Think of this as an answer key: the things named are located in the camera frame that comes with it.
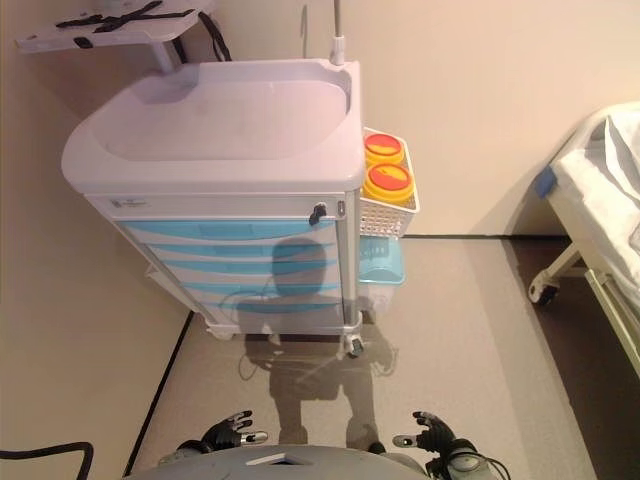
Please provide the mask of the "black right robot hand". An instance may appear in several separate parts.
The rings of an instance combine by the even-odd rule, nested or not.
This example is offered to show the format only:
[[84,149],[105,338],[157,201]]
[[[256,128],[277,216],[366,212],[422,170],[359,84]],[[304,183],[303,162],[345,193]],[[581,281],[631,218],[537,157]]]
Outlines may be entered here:
[[415,435],[395,435],[392,438],[394,446],[418,448],[430,453],[442,454],[456,439],[452,429],[437,415],[426,411],[414,411],[412,417],[422,430]]

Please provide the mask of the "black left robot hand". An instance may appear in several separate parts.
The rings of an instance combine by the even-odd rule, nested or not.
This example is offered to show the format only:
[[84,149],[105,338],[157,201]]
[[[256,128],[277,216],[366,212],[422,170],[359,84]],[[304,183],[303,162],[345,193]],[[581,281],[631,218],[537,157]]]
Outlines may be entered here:
[[209,428],[201,438],[206,451],[213,452],[265,443],[269,438],[267,432],[249,431],[253,424],[252,414],[251,410],[243,410]]

